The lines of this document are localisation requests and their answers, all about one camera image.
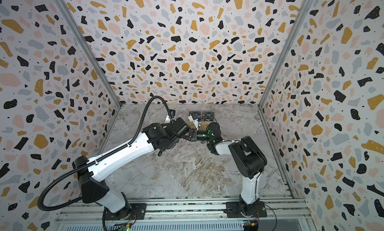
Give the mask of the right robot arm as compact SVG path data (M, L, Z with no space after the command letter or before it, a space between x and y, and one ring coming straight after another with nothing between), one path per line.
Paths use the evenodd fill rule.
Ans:
M224 140L220 125L216 122L209 123L205 130L190 130L185 139L205 143L210 153L216 156L232 156L238 171L243 176L239 197L240 212L245 217L251 217L261 206L260 180L268 164L266 156L253 139L245 136L240 140Z

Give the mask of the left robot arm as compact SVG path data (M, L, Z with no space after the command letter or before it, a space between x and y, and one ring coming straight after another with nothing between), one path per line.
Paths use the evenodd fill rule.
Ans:
M132 206L123 193L110 189L105 179L142 155L155 150L161 154L172 148L189 130L190 127L182 118L177 118L173 123L167 125L153 123L145 127L135 140L131 139L113 150L90 159L84 156L76 159L77 168L94 162L88 168L78 171L83 203L99 204L117 220L127 219L132 215Z

